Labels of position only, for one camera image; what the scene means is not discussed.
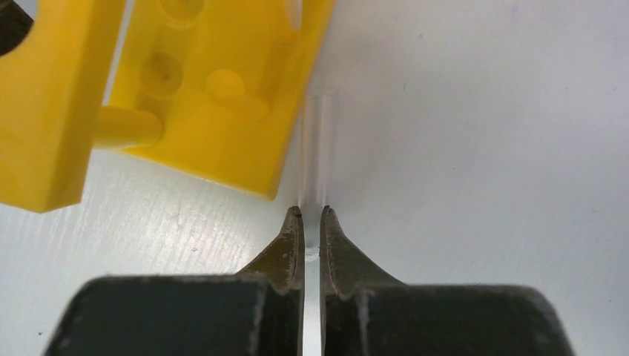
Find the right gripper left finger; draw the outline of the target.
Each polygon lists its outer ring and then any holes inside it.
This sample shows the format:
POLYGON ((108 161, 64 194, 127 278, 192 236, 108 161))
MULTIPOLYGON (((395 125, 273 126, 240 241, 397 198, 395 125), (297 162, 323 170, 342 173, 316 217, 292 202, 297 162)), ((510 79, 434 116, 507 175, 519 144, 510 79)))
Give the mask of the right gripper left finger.
POLYGON ((46 355, 301 355, 301 211, 234 274, 104 276, 68 303, 46 355))

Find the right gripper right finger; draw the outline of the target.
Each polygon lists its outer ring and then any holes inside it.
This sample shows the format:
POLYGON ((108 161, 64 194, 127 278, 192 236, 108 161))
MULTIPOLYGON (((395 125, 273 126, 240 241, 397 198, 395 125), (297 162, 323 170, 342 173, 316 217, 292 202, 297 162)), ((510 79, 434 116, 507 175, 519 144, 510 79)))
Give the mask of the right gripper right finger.
POLYGON ((555 309, 536 289, 409 285, 369 259, 335 211, 320 218, 324 355, 572 355, 555 309))

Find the yellow test tube rack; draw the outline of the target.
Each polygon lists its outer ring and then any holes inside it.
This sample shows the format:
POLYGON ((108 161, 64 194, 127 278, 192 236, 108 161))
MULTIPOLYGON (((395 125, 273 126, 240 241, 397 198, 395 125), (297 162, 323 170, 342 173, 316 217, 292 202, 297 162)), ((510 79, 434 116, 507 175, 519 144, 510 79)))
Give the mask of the yellow test tube rack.
POLYGON ((1 202, 81 201, 121 150, 272 200, 333 1, 1 3, 1 202))

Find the clear tube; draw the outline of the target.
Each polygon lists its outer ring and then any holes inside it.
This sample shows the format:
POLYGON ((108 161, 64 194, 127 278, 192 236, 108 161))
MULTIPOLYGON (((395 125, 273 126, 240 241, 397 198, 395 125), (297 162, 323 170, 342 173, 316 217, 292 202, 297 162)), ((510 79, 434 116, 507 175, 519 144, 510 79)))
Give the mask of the clear tube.
POLYGON ((300 187, 297 204, 304 227, 306 261, 320 255, 320 216, 326 206, 330 127, 335 96, 330 91, 308 95, 301 114, 300 187))

